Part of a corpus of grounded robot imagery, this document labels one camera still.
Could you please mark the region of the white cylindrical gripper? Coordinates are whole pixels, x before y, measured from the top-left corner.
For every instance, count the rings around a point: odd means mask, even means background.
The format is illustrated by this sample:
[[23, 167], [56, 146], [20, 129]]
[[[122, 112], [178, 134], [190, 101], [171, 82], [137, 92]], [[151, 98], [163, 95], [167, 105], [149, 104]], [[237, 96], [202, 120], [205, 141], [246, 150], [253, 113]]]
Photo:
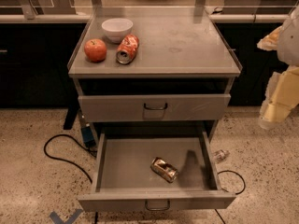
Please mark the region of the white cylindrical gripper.
[[270, 130], [280, 125], [299, 104], [299, 67], [289, 66], [283, 73], [274, 72], [266, 89], [266, 99], [258, 123]]

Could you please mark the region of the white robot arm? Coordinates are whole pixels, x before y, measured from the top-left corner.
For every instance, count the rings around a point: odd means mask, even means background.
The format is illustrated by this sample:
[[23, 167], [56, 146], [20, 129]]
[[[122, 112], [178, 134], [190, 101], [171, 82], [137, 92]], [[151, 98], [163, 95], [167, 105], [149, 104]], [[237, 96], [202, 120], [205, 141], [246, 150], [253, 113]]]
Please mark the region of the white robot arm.
[[288, 65], [284, 72], [274, 72], [267, 84], [259, 125], [269, 130], [282, 123], [299, 105], [299, 7], [281, 26], [261, 39], [257, 47], [275, 50], [278, 59]]

